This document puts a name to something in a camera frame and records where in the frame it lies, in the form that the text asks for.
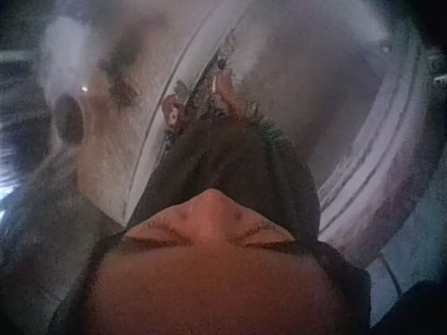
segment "forehead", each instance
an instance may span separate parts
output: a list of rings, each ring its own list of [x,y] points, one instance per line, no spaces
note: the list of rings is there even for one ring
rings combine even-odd
[[[99,320],[117,329],[129,320],[141,327],[146,320],[160,327],[168,320],[171,325],[196,320],[198,326],[210,318],[273,322],[272,313],[297,322],[304,314],[317,318],[339,308],[337,295],[312,260],[230,249],[110,254],[92,293]],[[116,319],[118,311],[122,320]]]

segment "eye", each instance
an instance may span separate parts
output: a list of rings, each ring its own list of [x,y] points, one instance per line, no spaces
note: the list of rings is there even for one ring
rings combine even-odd
[[[275,244],[290,241],[288,234],[284,234],[280,228],[268,221],[258,221],[242,234],[233,237],[232,242],[236,244]]]
[[[134,233],[128,234],[128,237],[138,240],[159,241],[161,243],[185,246],[192,244],[189,237],[172,229],[169,222],[162,219],[147,221],[140,229]]]

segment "dark clothing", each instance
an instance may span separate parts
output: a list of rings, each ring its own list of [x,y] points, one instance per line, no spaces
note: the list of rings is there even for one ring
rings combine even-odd
[[[130,226],[216,188],[295,238],[316,240],[320,207],[309,168],[289,141],[259,132],[229,118],[198,120],[151,176]]]

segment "nose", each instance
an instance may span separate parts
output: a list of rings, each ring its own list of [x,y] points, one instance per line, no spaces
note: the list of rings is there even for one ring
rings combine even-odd
[[[244,207],[216,189],[206,190],[186,204],[187,224],[198,241],[224,241],[240,225]]]

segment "eyelash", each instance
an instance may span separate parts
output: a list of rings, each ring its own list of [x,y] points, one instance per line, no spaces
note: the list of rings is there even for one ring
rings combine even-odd
[[[181,240],[182,244],[184,244],[184,245],[193,244],[193,242],[191,241],[191,239],[189,237],[184,236],[184,235],[180,234],[178,231],[172,229],[171,226],[169,225],[169,221],[166,219],[158,218],[158,219],[150,220],[147,223],[147,227],[158,228],[158,229],[163,230],[169,234],[172,234],[177,239]],[[240,240],[247,238],[248,236],[255,234],[256,232],[261,231],[261,230],[274,230],[274,228],[270,224],[268,224],[267,221],[264,221],[264,220],[256,221],[254,223],[254,226],[250,230],[247,230],[246,232],[243,232],[242,234],[233,237],[231,239],[231,242],[237,243]]]
[[[169,221],[166,219],[159,219],[159,218],[153,219],[147,223],[147,227],[158,228],[160,230],[163,230],[163,231],[175,236],[175,238],[179,239],[184,245],[190,245],[193,243],[189,237],[184,236],[184,235],[180,234],[178,231],[172,229],[169,226]]]

